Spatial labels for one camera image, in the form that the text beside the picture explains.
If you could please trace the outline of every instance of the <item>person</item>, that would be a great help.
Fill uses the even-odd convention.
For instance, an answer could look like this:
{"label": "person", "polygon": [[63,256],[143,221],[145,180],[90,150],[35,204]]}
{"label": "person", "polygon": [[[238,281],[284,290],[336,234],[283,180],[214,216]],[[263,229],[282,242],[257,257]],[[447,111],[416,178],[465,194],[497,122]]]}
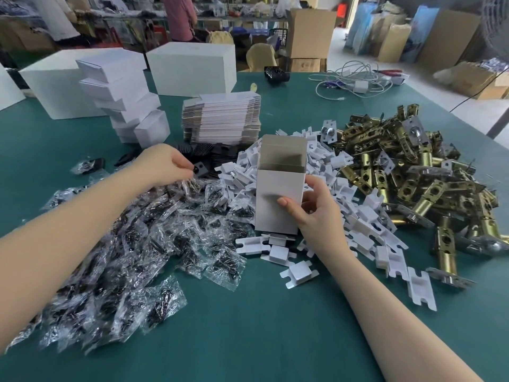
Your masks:
{"label": "person", "polygon": [[[173,147],[150,147],[131,166],[0,239],[0,349],[44,307],[137,195],[190,179],[192,169]],[[340,207],[324,181],[313,176],[305,181],[313,190],[304,192],[302,204],[286,197],[277,202],[295,218],[308,247],[346,296],[385,379],[480,381],[353,256],[340,232]]]}
{"label": "person", "polygon": [[174,42],[197,42],[193,28],[198,18],[191,0],[163,0],[169,34]]}
{"label": "person", "polygon": [[32,0],[37,12],[48,27],[51,38],[59,47],[90,47],[97,42],[92,37],[81,35],[73,26],[76,15],[65,0]]}

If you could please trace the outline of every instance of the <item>plastic crate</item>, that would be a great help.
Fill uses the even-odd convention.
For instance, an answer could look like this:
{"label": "plastic crate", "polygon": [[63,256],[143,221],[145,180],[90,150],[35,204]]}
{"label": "plastic crate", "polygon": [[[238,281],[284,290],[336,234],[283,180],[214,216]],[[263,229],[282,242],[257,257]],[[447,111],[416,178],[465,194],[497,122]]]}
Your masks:
{"label": "plastic crate", "polygon": [[281,48],[286,47],[286,36],[287,36],[288,30],[286,28],[275,28],[271,29],[269,31],[269,36],[272,36],[274,34],[279,36],[279,40],[281,41]]}

